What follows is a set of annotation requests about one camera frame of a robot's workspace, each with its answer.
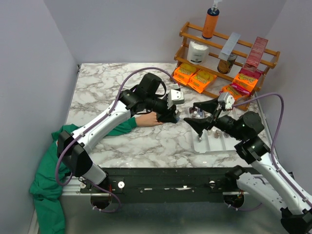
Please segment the blue nail polish bottle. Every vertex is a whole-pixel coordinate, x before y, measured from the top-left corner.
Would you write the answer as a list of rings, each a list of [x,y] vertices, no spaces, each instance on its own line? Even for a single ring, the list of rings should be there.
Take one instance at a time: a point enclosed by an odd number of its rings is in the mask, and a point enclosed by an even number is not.
[[[181,110],[178,109],[175,111],[175,119],[176,119],[176,122],[179,122],[180,121],[180,115],[181,115]]]

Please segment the mannequin hand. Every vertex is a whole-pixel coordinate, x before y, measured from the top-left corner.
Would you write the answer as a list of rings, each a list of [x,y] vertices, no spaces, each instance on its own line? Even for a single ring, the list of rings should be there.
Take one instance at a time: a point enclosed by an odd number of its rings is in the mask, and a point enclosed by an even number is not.
[[[135,117],[135,121],[138,127],[153,127],[163,124],[157,120],[157,115],[155,112],[139,115]]]

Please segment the green jacket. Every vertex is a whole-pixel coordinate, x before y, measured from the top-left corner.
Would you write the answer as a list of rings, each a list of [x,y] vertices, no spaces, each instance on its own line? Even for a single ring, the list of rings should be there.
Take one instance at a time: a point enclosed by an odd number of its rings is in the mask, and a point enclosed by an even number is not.
[[[78,128],[74,124],[63,125],[58,131],[51,133],[52,143],[44,153],[30,186],[29,193],[33,197],[39,230],[42,234],[65,233],[65,216],[59,201],[62,187],[55,180],[58,161],[57,140],[62,131],[71,133]]]

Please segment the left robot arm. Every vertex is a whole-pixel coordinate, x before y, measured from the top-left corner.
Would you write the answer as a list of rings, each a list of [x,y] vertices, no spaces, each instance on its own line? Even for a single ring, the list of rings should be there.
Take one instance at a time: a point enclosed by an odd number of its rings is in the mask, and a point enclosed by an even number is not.
[[[108,187],[107,174],[89,156],[104,136],[143,110],[155,112],[159,122],[178,122],[176,106],[184,103],[184,94],[175,84],[172,89],[159,95],[159,86],[165,86],[162,79],[147,73],[133,88],[120,89],[115,101],[92,121],[72,133],[61,132],[57,148],[59,161],[68,167],[73,176],[91,181],[96,192],[104,192]]]

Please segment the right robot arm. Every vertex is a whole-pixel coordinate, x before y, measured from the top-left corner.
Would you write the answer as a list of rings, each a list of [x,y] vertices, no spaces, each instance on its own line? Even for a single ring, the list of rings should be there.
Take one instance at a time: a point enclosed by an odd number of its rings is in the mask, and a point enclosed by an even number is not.
[[[203,131],[216,127],[239,141],[235,145],[237,154],[256,169],[270,184],[257,182],[255,177],[241,166],[229,170],[222,183],[230,191],[243,190],[260,203],[274,211],[281,225],[290,234],[307,234],[312,230],[312,196],[307,193],[276,160],[273,147],[269,147],[258,136],[264,130],[261,117],[256,112],[246,112],[239,119],[221,112],[232,110],[237,105],[229,95],[195,102],[210,113],[206,118],[184,118],[192,129],[201,136]]]

